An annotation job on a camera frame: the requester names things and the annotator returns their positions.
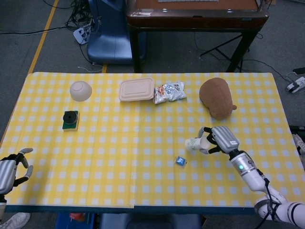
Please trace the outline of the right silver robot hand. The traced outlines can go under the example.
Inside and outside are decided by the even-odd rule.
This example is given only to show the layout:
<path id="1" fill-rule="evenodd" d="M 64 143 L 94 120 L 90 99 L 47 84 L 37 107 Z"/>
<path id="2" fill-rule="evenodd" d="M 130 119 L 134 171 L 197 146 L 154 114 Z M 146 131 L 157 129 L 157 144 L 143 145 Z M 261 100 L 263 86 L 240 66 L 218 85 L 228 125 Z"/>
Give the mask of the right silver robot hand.
<path id="1" fill-rule="evenodd" d="M 222 152 L 224 154 L 231 154 L 239 152 L 239 141 L 233 135 L 231 130 L 226 126 L 215 126 L 212 128 L 202 127 L 198 132 L 198 138 L 203 137 L 204 132 L 208 133 L 206 140 L 209 144 L 214 145 L 214 148 L 200 149 L 203 154 L 213 154 Z"/>

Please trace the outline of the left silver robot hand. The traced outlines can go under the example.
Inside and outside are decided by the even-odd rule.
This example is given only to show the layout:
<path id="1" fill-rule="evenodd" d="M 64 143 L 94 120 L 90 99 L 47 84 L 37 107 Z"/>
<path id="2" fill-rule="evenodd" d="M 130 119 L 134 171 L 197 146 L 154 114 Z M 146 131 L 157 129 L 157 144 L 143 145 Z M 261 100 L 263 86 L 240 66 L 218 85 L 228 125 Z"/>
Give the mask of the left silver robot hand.
<path id="1" fill-rule="evenodd" d="M 17 154 L 10 154 L 0 160 L 0 194 L 6 195 L 11 192 L 13 187 L 26 182 L 30 179 L 33 173 L 33 165 L 29 165 L 25 154 L 33 151 L 33 148 L 24 148 Z M 16 179 L 16 172 L 18 164 L 22 163 L 24 168 L 27 169 L 23 177 Z"/>

